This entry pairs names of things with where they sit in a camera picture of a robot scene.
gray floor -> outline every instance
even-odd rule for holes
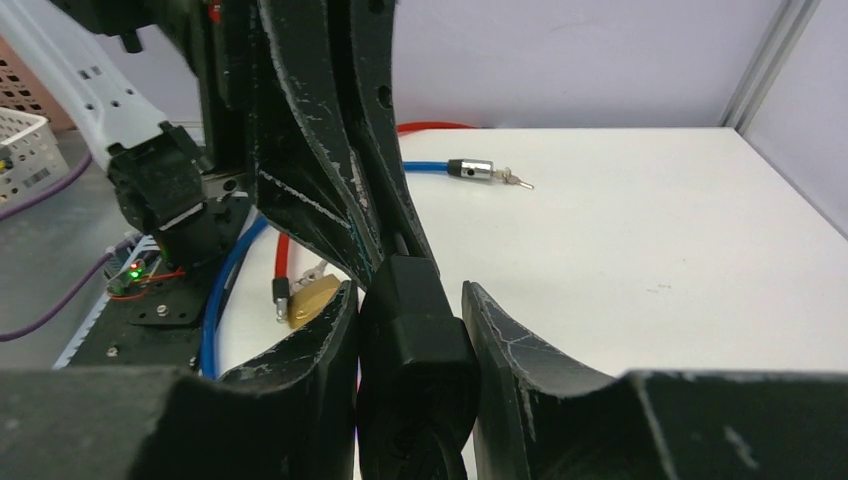
[[[85,144],[76,132],[59,139],[73,168],[84,155]],[[35,321],[127,230],[111,184],[96,165],[63,192],[0,223],[0,331]],[[40,330],[0,343],[0,368],[53,365],[103,287],[98,275]]]

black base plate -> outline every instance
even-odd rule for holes
[[[207,208],[223,233],[227,252],[238,239],[250,202],[244,197],[228,197],[221,202],[212,199]],[[151,290],[138,299],[110,300],[69,365],[185,367],[192,363],[200,347],[200,320],[206,299],[224,258],[220,255],[185,276],[151,285]],[[159,305],[168,307],[166,316],[156,313]]]

white table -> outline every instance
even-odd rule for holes
[[[408,177],[457,315],[462,282],[477,281],[611,375],[848,370],[848,242],[732,130],[431,131],[401,148],[405,160],[494,160],[536,184]],[[266,231],[241,269],[222,371],[288,333],[270,300],[275,239]],[[291,276],[317,261],[294,248]]]

gray wall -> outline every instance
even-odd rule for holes
[[[848,232],[848,2],[822,0],[745,138]]]
[[[402,0],[399,121],[487,126],[715,126],[777,0]],[[124,54],[171,118],[199,121],[191,74],[155,31]]]

white plastic basket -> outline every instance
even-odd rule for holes
[[[24,202],[68,173],[47,119],[0,108],[0,210]]]

